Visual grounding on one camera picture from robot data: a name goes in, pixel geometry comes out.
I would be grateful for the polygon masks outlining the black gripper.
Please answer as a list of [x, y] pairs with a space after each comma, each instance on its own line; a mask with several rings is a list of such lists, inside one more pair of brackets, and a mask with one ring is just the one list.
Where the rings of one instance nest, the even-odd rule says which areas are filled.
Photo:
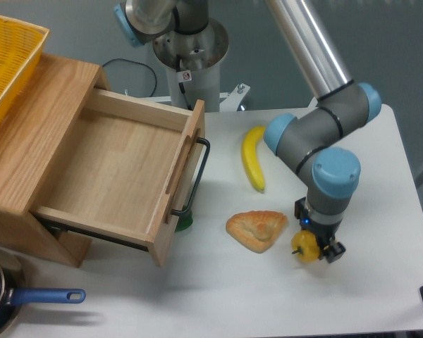
[[301, 227], [311, 232], [319, 243], [320, 260], [333, 263], [340, 259], [346, 248], [336, 238], [335, 233], [341, 223], [341, 215], [325, 215], [313, 209], [305, 208], [306, 198], [295, 202], [294, 216], [301, 219]]

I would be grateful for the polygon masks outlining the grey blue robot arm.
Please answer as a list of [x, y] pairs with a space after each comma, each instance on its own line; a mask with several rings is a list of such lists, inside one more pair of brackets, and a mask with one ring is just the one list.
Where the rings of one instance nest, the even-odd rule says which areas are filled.
[[[381, 98], [371, 85], [353, 81], [310, 2], [267, 5], [317, 107], [303, 118], [290, 113], [274, 118], [264, 142], [307, 186], [307, 195], [295, 202], [295, 217], [312, 242], [294, 244], [293, 252], [332, 263], [345, 253], [336, 231], [361, 170], [357, 156], [336, 143], [377, 117]], [[123, 1], [114, 15], [131, 45], [151, 44], [159, 61], [173, 71], [169, 90], [174, 106], [191, 108], [202, 99], [210, 109], [218, 107], [218, 92], [197, 83], [197, 76], [228, 51], [226, 31], [209, 17], [206, 1]]]

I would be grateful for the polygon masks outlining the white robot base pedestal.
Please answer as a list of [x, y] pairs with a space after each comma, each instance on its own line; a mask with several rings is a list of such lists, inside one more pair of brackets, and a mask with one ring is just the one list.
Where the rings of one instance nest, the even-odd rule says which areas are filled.
[[154, 55], [166, 70], [171, 105], [191, 109], [203, 100], [206, 112], [244, 109], [250, 86], [240, 83], [231, 92], [221, 91], [221, 64], [229, 50], [228, 34], [215, 19], [197, 34], [171, 31], [155, 39]]

